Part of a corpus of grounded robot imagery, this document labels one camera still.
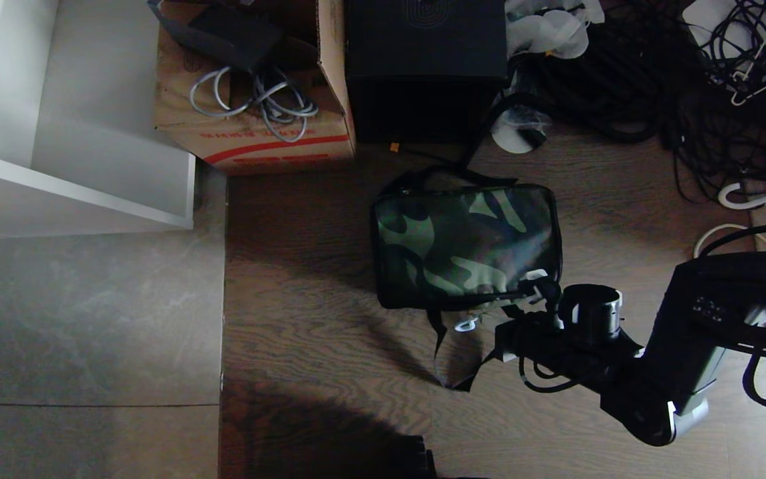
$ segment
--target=gray cable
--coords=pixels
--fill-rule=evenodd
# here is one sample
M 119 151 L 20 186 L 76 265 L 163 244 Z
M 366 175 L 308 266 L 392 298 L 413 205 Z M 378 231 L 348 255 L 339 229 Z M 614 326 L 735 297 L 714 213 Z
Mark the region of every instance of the gray cable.
M 191 85 L 191 90 L 188 91 L 188 101 L 191 103 L 191 107 L 193 107 L 195 111 L 200 112 L 207 117 L 227 118 L 244 112 L 251 105 L 258 104 L 259 111 L 261 111 L 262 114 L 262 119 L 265 121 L 265 126 L 268 128 L 268 130 L 271 131 L 271 134 L 273 134 L 273 136 L 277 137 L 279 140 L 282 140 L 286 143 L 294 143 L 297 142 L 297 140 L 300 140 L 304 134 L 307 133 L 307 119 L 315 116 L 319 112 L 319 107 L 315 104 L 314 101 L 312 101 L 297 87 L 295 87 L 295 85 L 292 85 L 291 82 L 289 82 L 289 78 L 285 75 L 285 73 L 283 73 L 282 70 L 279 69 L 279 67 L 270 67 L 270 69 L 262 70 L 261 72 L 253 75 L 253 94 L 249 99 L 247 99 L 247 101 L 244 101 L 241 106 L 238 106 L 234 109 L 224 103 L 224 100 L 221 98 L 221 94 L 219 93 L 219 84 L 221 84 L 221 79 L 226 73 L 230 72 L 231 69 L 232 67 L 223 67 L 219 70 L 206 73 L 200 79 L 198 79 L 197 82 L 194 82 L 194 84 Z M 277 79 L 276 84 L 271 85 L 271 87 L 267 87 L 267 80 L 269 79 L 269 76 L 275 77 Z M 197 94 L 197 89 L 200 88 L 200 85 L 204 84 L 210 79 L 213 80 L 212 93 L 215 95 L 215 99 L 223 109 L 222 112 L 210 112 L 204 110 L 199 105 L 197 105 L 197 101 L 194 98 L 195 94 Z M 291 93 L 295 98 L 295 102 L 297 103 L 296 108 L 289 108 L 280 105 L 273 98 L 273 95 L 277 93 L 277 91 L 283 90 L 284 88 L 291 90 Z M 277 131 L 277 129 L 274 127 L 274 122 L 278 122 L 279 124 L 290 124 L 290 122 L 294 122 L 298 118 L 301 119 L 301 131 L 297 134 L 297 136 L 287 138 L 280 134 L 279 131 Z

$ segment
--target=white cabinet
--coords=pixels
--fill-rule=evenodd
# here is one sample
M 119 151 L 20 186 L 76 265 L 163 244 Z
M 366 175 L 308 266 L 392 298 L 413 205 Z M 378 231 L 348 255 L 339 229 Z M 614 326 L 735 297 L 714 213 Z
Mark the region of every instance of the white cabinet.
M 152 127 L 141 0 L 0 0 L 0 237 L 192 227 L 194 157 Z

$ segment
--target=cardboard box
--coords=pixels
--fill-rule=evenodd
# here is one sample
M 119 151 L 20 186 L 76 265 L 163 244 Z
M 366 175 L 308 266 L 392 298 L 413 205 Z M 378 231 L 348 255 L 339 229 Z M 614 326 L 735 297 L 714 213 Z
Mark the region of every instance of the cardboard box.
M 292 2 L 314 1 L 288 0 L 277 5 L 286 9 Z M 185 22 L 203 8 L 197 3 L 162 4 L 164 15 Z M 298 172 L 351 161 L 356 143 L 344 81 L 342 9 L 342 0 L 317 0 L 314 16 L 309 19 L 317 26 L 317 49 L 299 41 L 289 41 L 281 48 L 280 55 L 290 57 L 290 63 L 295 64 L 286 73 L 319 106 L 319 114 L 309 119 L 307 133 L 298 142 L 276 139 L 265 127 L 258 106 L 229 118 L 212 118 L 196 112 L 188 101 L 191 85 L 223 65 L 179 45 L 163 29 L 158 39 L 156 128 L 228 175 Z M 286 30 L 286 34 L 291 36 L 292 32 Z M 245 73 L 234 74 L 231 82 L 223 80 L 219 86 L 222 98 L 229 98 L 232 107 L 249 98 L 250 90 L 250 79 Z M 211 81 L 201 85 L 195 99 L 204 109 L 221 111 L 213 97 Z M 301 121 L 279 126 L 283 136 L 295 136 Z

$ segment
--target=white cable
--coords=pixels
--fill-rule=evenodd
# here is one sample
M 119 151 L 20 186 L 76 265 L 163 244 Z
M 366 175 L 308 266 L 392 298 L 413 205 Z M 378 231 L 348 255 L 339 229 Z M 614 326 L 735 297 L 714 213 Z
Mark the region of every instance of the white cable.
M 720 230 L 727 230 L 728 228 L 735 228 L 735 230 L 748 230 L 747 227 L 739 224 L 733 224 L 732 222 L 727 222 L 726 224 L 721 224 L 719 226 L 715 226 L 714 228 L 711 228 L 705 234 L 703 234 L 702 237 L 699 238 L 699 240 L 694 245 L 694 258 L 700 257 L 700 251 L 702 250 L 702 245 L 705 245 L 705 241 L 708 240 L 708 238 L 711 237 L 712 234 L 717 233 L 717 231 Z M 761 236 L 761 234 L 756 233 L 756 236 L 759 240 L 761 240 L 762 243 L 765 243 L 766 245 L 766 238 Z
M 191 107 L 193 107 L 195 111 L 200 112 L 207 117 L 227 118 L 244 112 L 253 104 L 259 104 L 259 107 L 261 107 L 262 119 L 265 121 L 265 126 L 271 131 L 271 134 L 273 134 L 274 137 L 277 137 L 279 140 L 286 143 L 294 143 L 307 133 L 307 118 L 317 115 L 319 107 L 298 88 L 290 84 L 289 78 L 282 70 L 277 67 L 271 67 L 270 70 L 263 70 L 262 72 L 253 75 L 253 94 L 247 101 L 244 101 L 243 105 L 238 106 L 235 109 L 225 103 L 221 98 L 221 92 L 219 91 L 221 79 L 226 73 L 230 72 L 230 70 L 232 70 L 232 67 L 223 67 L 219 70 L 206 73 L 191 85 L 191 90 L 188 91 L 188 101 L 191 103 Z M 277 82 L 273 86 L 267 87 L 267 80 L 271 77 L 276 78 Z M 197 100 L 195 99 L 197 90 L 200 88 L 200 85 L 209 80 L 212 80 L 212 94 L 215 95 L 215 100 L 217 100 L 218 105 L 223 109 L 221 112 L 210 112 L 202 109 L 200 105 L 197 105 Z M 296 109 L 280 105 L 273 98 L 273 95 L 277 93 L 277 91 L 283 90 L 284 88 L 291 90 L 295 102 L 297 103 Z M 294 122 L 298 118 L 301 119 L 301 131 L 291 138 L 287 138 L 280 134 L 273 124 L 274 122 L 290 124 L 290 122 Z

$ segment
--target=wooden floor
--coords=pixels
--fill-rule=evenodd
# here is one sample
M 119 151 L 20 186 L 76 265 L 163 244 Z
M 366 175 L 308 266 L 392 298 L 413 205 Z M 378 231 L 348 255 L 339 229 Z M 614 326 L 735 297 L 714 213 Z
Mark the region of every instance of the wooden floor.
M 426 164 L 370 145 L 346 170 L 231 179 L 223 477 L 391 477 L 384 446 L 421 434 L 443 477 L 766 478 L 766 408 L 741 388 L 744 355 L 727 360 L 708 420 L 666 448 L 635 440 L 584 388 L 530 392 L 514 364 L 487 364 L 471 394 L 438 387 L 423 313 L 377 304 L 368 231 L 380 188 Z M 700 234 L 748 223 L 744 212 L 679 199 L 656 142 L 556 128 L 523 156 L 487 143 L 473 169 L 554 190 L 563 284 L 623 291 L 624 327 L 641 343 Z M 444 373 L 456 379 L 492 349 L 491 326 L 450 339 Z M 766 368 L 758 377 L 766 384 Z

